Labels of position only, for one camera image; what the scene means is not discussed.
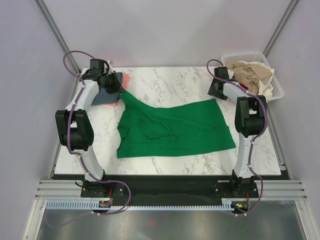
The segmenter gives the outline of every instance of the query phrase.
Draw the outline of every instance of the marble tabletop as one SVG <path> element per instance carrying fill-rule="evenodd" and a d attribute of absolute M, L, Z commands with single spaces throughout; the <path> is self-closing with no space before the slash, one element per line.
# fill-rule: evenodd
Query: marble tabletop
<path fill-rule="evenodd" d="M 175 107 L 211 99 L 208 90 L 212 78 L 205 67 L 129 67 L 115 68 L 129 74 L 127 90 L 153 107 Z M 88 113 L 94 130 L 93 149 L 106 174 L 128 175 L 230 175 L 237 161 L 239 135 L 234 126 L 236 105 L 230 99 L 217 99 L 236 148 L 181 157 L 117 158 L 120 135 L 118 122 L 125 110 L 118 106 L 93 105 Z M 260 175 L 280 175 L 280 168 L 267 130 L 256 146 L 253 169 Z M 55 174 L 83 174 L 83 170 L 65 146 L 61 147 Z"/>

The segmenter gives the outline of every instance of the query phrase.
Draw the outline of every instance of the white laundry basket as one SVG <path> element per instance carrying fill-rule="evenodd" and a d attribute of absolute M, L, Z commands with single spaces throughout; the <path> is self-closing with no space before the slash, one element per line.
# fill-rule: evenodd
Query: white laundry basket
<path fill-rule="evenodd" d="M 226 54 L 221 57 L 221 62 L 223 64 L 231 62 L 231 61 L 246 61 L 246 62 L 260 62 L 264 63 L 268 67 L 270 67 L 265 55 L 261 52 L 253 51 L 253 52 L 242 52 L 242 53 L 231 53 Z M 271 100 L 281 99 L 284 96 L 284 91 L 282 90 L 276 75 L 273 75 L 271 80 L 271 85 L 273 87 Z"/>

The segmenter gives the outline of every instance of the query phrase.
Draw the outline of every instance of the beige fabric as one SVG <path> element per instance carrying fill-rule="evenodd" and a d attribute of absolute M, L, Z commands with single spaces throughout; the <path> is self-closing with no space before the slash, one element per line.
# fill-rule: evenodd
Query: beige fabric
<path fill-rule="evenodd" d="M 253 63 L 241 61 L 230 61 L 225 64 L 228 69 L 234 71 L 233 78 L 245 85 L 248 91 L 253 94 L 259 92 L 259 81 L 267 85 L 273 73 L 265 68 Z"/>

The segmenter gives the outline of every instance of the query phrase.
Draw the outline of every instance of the wall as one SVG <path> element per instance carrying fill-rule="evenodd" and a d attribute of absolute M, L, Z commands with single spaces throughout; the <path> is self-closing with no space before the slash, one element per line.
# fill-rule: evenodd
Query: wall
<path fill-rule="evenodd" d="M 3 2 L 0 32 L 0 238 L 19 240 L 39 180 L 48 177 L 55 111 L 66 105 L 75 79 L 32 0 Z"/>
<path fill-rule="evenodd" d="M 72 50 L 114 67 L 204 66 L 263 52 L 290 0 L 44 0 Z M 87 58 L 75 54 L 83 67 Z"/>
<path fill-rule="evenodd" d="M 268 61 L 284 90 L 270 104 L 293 178 L 301 179 L 320 226 L 320 1 L 300 1 Z"/>

